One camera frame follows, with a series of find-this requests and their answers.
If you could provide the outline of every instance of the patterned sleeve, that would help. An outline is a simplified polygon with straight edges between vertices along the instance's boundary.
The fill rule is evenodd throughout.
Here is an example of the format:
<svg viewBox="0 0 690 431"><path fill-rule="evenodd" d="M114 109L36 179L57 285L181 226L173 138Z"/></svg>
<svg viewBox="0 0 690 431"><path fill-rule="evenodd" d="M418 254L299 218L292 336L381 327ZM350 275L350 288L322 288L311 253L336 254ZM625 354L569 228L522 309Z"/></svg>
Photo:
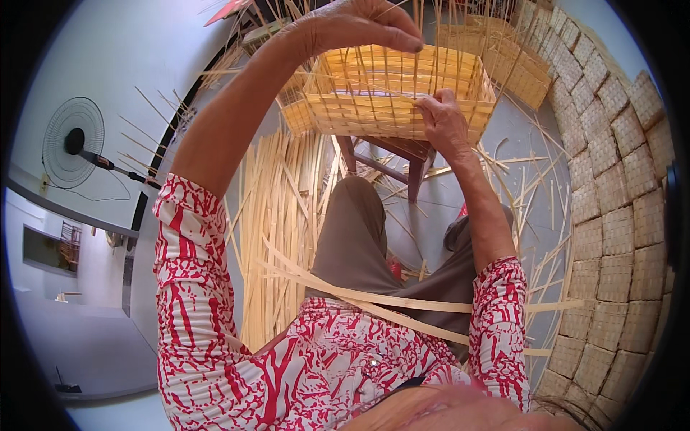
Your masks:
<svg viewBox="0 0 690 431"><path fill-rule="evenodd" d="M469 367L486 392L529 411L524 367L525 275L516 257L490 263L474 280Z"/></svg>
<svg viewBox="0 0 690 431"><path fill-rule="evenodd" d="M158 282L159 389L170 421L181 428L175 421L195 410L192 392L201 387L206 391L214 381L224 385L226 366L250 352L233 322L221 201L169 174L153 213L160 220L153 268ZM199 398L203 396L195 397L197 404Z"/></svg>

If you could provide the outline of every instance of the wooden chair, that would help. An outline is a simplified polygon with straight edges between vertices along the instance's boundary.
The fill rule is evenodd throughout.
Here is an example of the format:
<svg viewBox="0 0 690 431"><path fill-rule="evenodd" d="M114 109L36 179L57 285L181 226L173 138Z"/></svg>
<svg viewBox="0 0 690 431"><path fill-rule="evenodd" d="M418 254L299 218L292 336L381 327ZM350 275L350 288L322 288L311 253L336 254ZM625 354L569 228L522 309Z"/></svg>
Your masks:
<svg viewBox="0 0 690 431"><path fill-rule="evenodd" d="M359 161L370 166L389 177L395 178L403 184L407 184L408 200L412 203L417 201L417 193L424 180L428 169L433 165L436 158L436 150L428 141L413 141L403 138L381 138L371 136L357 137L362 141L369 142L371 145L381 147L386 151L392 152L410 162L410 170L407 175L391 169L376 160L369 159L355 152L355 147L350 136L336 136L340 150L342 151L348 171L357 174L357 164Z"/></svg>

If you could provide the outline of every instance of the wall outlet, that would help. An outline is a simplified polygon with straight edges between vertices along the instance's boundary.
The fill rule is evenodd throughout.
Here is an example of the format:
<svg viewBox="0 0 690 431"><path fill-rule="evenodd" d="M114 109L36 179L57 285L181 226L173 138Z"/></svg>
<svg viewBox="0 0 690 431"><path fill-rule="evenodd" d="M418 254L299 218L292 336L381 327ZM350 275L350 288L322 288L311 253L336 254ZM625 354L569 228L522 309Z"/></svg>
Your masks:
<svg viewBox="0 0 690 431"><path fill-rule="evenodd" d="M44 172L43 175L41 175L41 185L39 186L39 194L43 197L46 197L46 194L48 193L49 181L50 178L48 178L48 174Z"/></svg>

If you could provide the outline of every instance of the woman's left hand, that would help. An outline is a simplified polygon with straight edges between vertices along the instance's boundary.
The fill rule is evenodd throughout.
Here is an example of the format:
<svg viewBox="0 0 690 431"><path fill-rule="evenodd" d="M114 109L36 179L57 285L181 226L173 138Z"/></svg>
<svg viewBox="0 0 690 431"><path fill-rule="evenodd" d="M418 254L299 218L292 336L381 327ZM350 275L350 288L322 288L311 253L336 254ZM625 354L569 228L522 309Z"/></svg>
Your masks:
<svg viewBox="0 0 690 431"><path fill-rule="evenodd" d="M294 24L304 32L309 57L359 45L375 44L402 52L419 52L424 46L407 12L385 0L336 0Z"/></svg>

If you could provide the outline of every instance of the gray floor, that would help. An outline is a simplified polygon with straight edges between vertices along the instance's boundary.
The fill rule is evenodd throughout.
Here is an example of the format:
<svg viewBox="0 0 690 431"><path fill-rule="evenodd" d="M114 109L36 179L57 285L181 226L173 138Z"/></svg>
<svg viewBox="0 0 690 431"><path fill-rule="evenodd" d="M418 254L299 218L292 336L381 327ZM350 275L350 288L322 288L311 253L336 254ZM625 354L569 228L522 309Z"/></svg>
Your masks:
<svg viewBox="0 0 690 431"><path fill-rule="evenodd" d="M431 27L431 23L435 20L435 18L433 16L433 9L427 9L429 9L430 12L427 10L425 14L425 35L427 36L427 43L431 43L430 41L433 40L433 33L427 30ZM224 78L221 81L221 84L229 81L229 79L230 75ZM192 106L196 107L198 110L201 110L206 104L208 104L216 93L217 88L200 92L197 95L197 98L194 100ZM528 114L531 114L531 110L526 106L522 106L522 109ZM278 116L279 112L274 103L267 113L262 125L260 126L253 140L253 144L257 143L258 137L276 131ZM542 104L542 107L537 112L537 118L542 124L542 127L544 127L544 129L560 145L558 128L555 123L553 111L547 100ZM557 146L550 142L544 142L544 139L541 137L538 129L531 124L527 117L505 97L502 98L497 105L486 132L482 137L482 143L485 150L492 157L495 156L499 160L529 157L530 151L533 151L534 155L537 157L547 157L550 153L555 159L559 152ZM178 145L179 139L175 139L171 144L171 148L175 150ZM368 144L361 144L357 147L357 151L368 152ZM387 153L380 149L374 149L374 154L377 156L384 156ZM391 161L391 165L395 165L396 161L397 158L394 158ZM548 160L541 160L537 163L540 167L540 171L545 171L546 167L551 164L551 162ZM445 165L445 161L439 155L434 166L440 167ZM160 172L167 172L169 166L169 163L164 162L161 166ZM403 162L400 162L397 169L402 170L402 168ZM522 187L523 170L525 171L524 176L526 178L526 183L530 184L532 181L534 181L534 178L536 178L537 175L537 169L532 163L510 163L508 172L502 174L504 184L511 191L511 194L514 197L521 193L520 190ZM555 193L553 228L551 225L551 180L554 182ZM391 179L391 181L398 187L402 186L401 183L398 183L394 179ZM539 262L544 259L544 256L554 250L559 242L561 242L561 240L569 234L569 214L568 211L566 211L566 214L563 214L563 210L561 208L562 200L564 201L566 199L566 195L569 194L567 190L570 184L570 177L565 156L560 157L557 160L554 169L549 171L544 176L544 183L546 188L542 185L539 185L536 188L535 196L530 206L531 212L527 217L529 226L526 226L523 229L521 236L520 256L522 258L528 280L532 276L532 267L534 265L538 265ZM495 179L494 184L495 186L498 185L498 182ZM379 193L382 197L390 194L388 189L381 187L379 188ZM558 197L558 190L560 191L562 200ZM150 193L151 198L148 203L149 209L153 205L153 195L153 193ZM226 194L228 206L232 216L234 216L234 214L237 212L237 195L237 178L234 178L228 189L228 193ZM508 205L509 202L507 195L504 193L502 193L502 202L506 205ZM464 203L462 191L460 190L460 187L452 173L433 177L429 180L426 180L422 184L417 204L419 208L426 213L426 216L422 214L422 211L418 210L416 207L410 206L406 199L392 197L387 199L386 203L391 203L390 205L386 205L386 208L395 214L402 223L406 224L406 227L408 227L409 230L415 235L416 239L416 241L412 240L405 229L403 229L403 227L401 227L393 217L389 217L386 220L386 231L388 233L388 244L393 254L398 256L399 259L410 268L418 269L421 266L423 259L427 260L429 270L434 271L436 268L438 268L448 256L447 252L445 252L442 247L442 238L446 227L449 223L455 220L460 208L462 207L462 204ZM140 238L137 243L137 253L135 255L132 276L132 318L135 320L139 330L152 347L155 347L157 343L157 314L155 308L156 283L151 272L157 228L157 221L153 218L150 211L147 210L141 226ZM235 234L239 234L239 228L236 228ZM549 273L552 272L552 264L552 280L562 279L565 261L565 252L564 250L561 250L561 252L556 256L555 261L552 261L546 265L546 268L542 271L542 276L536 281L535 285L542 285L546 283ZM228 269L231 279L233 280L235 298L237 301L236 304L242 304L242 294L244 290L242 285L242 276L240 275L239 268L237 267L232 249L228 249ZM561 287L561 283L554 283L551 287L546 289L542 302L558 301ZM537 299L538 296L534 296L531 298L531 302L536 302ZM241 306L235 308L235 322L238 325L238 328L242 322L241 308ZM550 347L549 345L545 345L544 342L547 338L547 335L550 332L553 332L553 326L557 321L558 316L554 314L554 312L539 313L534 318L533 324L527 333L530 347ZM545 359L542 358L536 361L528 359L528 361L531 376L534 376L534 378L531 380L533 383L535 383L535 379L538 378L538 376L541 374L542 368L544 367Z"/></svg>

